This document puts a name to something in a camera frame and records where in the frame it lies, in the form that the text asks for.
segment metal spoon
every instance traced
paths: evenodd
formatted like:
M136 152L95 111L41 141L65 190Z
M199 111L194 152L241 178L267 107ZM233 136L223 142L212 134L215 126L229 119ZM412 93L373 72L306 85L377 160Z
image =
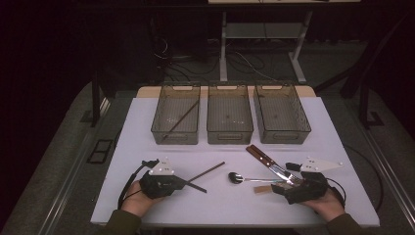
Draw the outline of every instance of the metal spoon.
M264 182L264 183L276 183L276 182L284 182L282 179L254 179L254 178L244 178L241 174L236 172L230 172L228 174L229 179L234 184L240 184L244 181L251 181L251 182Z

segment gray carpet floor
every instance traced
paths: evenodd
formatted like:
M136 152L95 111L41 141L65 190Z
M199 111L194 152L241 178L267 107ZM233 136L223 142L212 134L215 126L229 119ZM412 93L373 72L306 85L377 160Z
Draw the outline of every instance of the gray carpet floor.
M267 79L263 76L266 75L275 79L295 80L287 56L287 52L293 47L293 43L281 41L267 42L255 47L230 45L227 49L228 79L253 82L255 79ZM364 48L365 44L361 42L341 42L335 45L305 44L300 54L300 64L307 85L314 87L346 70L360 57ZM171 65L174 70L165 71L165 80L190 79L207 84L209 80L219 79L218 64L215 62L218 58L217 51L212 51L212 56L204 62L186 61L179 52L177 55L177 60ZM379 205L382 194L377 174L365 160L366 158L376 165L376 156L371 148L372 144L368 141L368 135L379 146L409 197L415 198L414 140L374 92L370 93L369 111L379 114L385 125L373 126L370 130L362 128L357 120L358 96L348 100L341 98L339 90L342 85L342 82L336 83L318 95L323 98L373 206ZM92 234L100 228L89 221L111 161L117 136L135 94L136 91L118 92L117 96L104 106L103 116L93 128L90 127L90 123L82 122L85 112L91 110L90 84L79 93L2 234ZM103 164L89 164L86 160L99 140L113 140L109 156ZM394 189L386 178L382 178L382 182L384 198L378 210L381 226L370 229L379 235L414 234L414 228L402 211ZM324 226L296 230L301 235L328 234ZM221 233L248 234L247 232L248 230L240 230L237 233ZM250 230L250 233L260 234L263 231Z

